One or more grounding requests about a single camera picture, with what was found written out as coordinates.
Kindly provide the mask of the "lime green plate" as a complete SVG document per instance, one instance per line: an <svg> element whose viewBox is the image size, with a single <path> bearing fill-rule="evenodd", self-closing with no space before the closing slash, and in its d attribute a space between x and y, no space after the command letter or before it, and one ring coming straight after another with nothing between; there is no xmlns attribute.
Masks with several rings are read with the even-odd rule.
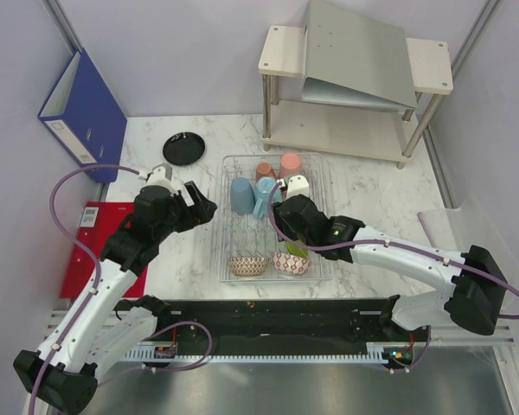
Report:
<svg viewBox="0 0 519 415"><path fill-rule="evenodd" d="M300 248L291 242L286 242L285 245L289 254L300 257L302 259L308 258L309 252L306 249Z"/></svg>

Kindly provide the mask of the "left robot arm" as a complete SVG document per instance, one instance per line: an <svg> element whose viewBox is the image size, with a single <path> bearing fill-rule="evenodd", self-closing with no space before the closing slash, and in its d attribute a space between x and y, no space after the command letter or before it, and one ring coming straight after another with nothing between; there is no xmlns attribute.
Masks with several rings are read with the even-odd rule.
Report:
<svg viewBox="0 0 519 415"><path fill-rule="evenodd" d="M193 182L185 183L193 203L167 183L143 187L133 211L106 242L93 274L55 332L35 351L23 350L14 369L29 393L28 412L40 399L66 414L89 404L109 370L137 343L170 335L164 304L142 297L108 331L102 327L121 297L137 282L172 233L210 222L217 209Z"/></svg>

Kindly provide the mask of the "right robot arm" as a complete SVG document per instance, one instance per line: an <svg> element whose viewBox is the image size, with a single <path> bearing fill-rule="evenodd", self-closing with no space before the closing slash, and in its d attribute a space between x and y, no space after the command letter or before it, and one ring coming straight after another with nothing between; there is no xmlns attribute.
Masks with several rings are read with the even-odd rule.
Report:
<svg viewBox="0 0 519 415"><path fill-rule="evenodd" d="M490 252L468 252L408 244L347 216L326 216L304 195L277 202L275 224L284 236L323 258L372 265L431 286L412 297L389 297L379 318L392 341L426 325L453 322L477 335L493 335L503 305L506 278Z"/></svg>

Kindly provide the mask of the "light blue tumbler cup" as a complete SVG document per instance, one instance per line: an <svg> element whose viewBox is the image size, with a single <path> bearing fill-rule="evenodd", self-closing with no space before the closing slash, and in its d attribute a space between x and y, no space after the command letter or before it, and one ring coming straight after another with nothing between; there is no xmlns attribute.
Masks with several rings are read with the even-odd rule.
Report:
<svg viewBox="0 0 519 415"><path fill-rule="evenodd" d="M236 177L230 186L231 209L240 215L251 214L255 207L252 183L245 177Z"/></svg>

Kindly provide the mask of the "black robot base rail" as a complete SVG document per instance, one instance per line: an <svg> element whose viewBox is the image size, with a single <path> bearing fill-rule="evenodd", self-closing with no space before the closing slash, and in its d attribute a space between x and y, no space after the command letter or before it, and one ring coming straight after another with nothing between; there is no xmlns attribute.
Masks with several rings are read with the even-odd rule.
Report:
<svg viewBox="0 0 519 415"><path fill-rule="evenodd" d="M151 307L161 342L175 341L202 352L355 352L370 342L425 342L427 330L390 329L381 313L386 299L138 300L122 299L114 309Z"/></svg>

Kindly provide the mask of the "light blue ceramic mug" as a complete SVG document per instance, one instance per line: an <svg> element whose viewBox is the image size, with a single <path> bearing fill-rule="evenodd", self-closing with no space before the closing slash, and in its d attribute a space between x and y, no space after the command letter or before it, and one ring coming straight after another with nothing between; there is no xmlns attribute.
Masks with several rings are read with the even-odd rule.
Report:
<svg viewBox="0 0 519 415"><path fill-rule="evenodd" d="M256 182L254 189L255 206L253 209L253 217L256 220L267 215L268 198L277 183L278 182L270 176L263 176Z"/></svg>

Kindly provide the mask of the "black plate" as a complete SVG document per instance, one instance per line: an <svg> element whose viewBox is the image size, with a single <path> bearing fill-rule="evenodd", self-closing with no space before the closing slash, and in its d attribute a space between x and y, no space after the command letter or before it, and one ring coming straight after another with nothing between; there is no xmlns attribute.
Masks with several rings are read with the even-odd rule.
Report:
<svg viewBox="0 0 519 415"><path fill-rule="evenodd" d="M176 166L188 166L198 162L204 156L205 151L204 139L189 131L171 136L162 148L164 159Z"/></svg>

